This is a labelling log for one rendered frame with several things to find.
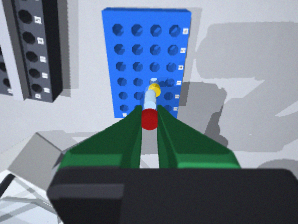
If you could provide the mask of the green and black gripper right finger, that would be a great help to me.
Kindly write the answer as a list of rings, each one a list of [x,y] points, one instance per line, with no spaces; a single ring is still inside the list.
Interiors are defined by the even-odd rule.
[[[159,168],[241,168],[234,152],[157,105]]]

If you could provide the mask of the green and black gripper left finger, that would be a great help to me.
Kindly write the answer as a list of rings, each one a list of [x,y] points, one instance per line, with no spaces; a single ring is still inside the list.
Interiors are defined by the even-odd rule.
[[[142,105],[138,105],[122,120],[67,150],[58,169],[65,166],[140,168],[141,117]]]

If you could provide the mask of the blue tube rack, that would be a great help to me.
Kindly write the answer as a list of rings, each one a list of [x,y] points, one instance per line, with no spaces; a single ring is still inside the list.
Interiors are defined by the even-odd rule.
[[[192,12],[112,7],[101,12],[114,117],[125,118],[138,105],[143,111],[145,88],[157,78],[157,105],[177,119]]]

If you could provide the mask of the white analytical balance with glass draft shield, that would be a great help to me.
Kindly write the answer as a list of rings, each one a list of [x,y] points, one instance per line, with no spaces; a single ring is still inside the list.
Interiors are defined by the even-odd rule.
[[[74,146],[60,152],[34,133],[0,154],[0,224],[63,224],[46,191]]]

